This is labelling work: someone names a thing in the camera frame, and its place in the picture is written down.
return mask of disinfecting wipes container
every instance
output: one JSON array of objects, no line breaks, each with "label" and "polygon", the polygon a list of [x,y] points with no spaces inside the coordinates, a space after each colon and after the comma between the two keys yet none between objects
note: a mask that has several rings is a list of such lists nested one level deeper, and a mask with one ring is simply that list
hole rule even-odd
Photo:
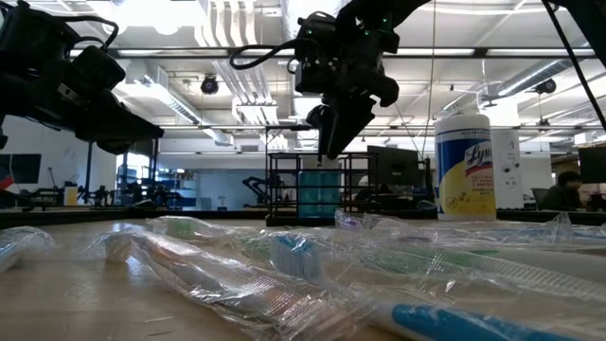
[{"label": "disinfecting wipes container", "polygon": [[490,120],[453,116],[436,123],[438,218],[496,220]]}]

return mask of red object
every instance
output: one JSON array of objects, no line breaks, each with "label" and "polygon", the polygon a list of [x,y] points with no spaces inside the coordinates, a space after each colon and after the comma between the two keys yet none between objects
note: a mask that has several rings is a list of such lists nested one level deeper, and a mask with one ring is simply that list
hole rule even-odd
[{"label": "red object", "polygon": [[10,187],[10,185],[14,184],[15,180],[12,178],[12,176],[9,176],[8,178],[0,181],[0,189],[7,189]]}]

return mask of computer monitor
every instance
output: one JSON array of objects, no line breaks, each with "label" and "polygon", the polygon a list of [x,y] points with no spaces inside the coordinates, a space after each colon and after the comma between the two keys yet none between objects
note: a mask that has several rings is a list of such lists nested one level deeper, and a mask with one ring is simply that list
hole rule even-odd
[{"label": "computer monitor", "polygon": [[37,184],[40,177],[41,154],[0,154],[0,180],[14,175],[17,184]]},{"label": "computer monitor", "polygon": [[580,148],[580,179],[583,184],[606,183],[606,147]]},{"label": "computer monitor", "polygon": [[398,186],[422,186],[419,169],[419,153],[397,148],[368,146],[369,153],[376,153],[377,165],[369,161],[368,169],[376,174],[375,184]]}]

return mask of table surface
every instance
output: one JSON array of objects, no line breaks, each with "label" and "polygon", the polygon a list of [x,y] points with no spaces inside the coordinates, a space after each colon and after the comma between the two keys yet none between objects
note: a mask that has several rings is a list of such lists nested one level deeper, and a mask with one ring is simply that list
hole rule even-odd
[{"label": "table surface", "polygon": [[[264,221],[212,221],[256,225]],[[0,331],[6,340],[249,340],[212,310],[176,293],[152,270],[87,259],[82,251],[99,234],[144,221],[44,227],[57,248],[0,275]],[[399,340],[365,328],[352,340]]]}]

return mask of white lid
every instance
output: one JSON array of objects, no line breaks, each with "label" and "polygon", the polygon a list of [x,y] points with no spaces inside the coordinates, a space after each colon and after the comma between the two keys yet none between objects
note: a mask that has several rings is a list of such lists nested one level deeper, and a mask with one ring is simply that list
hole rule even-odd
[{"label": "white lid", "polygon": [[436,122],[436,133],[458,129],[490,129],[490,119],[484,115],[455,115]]}]

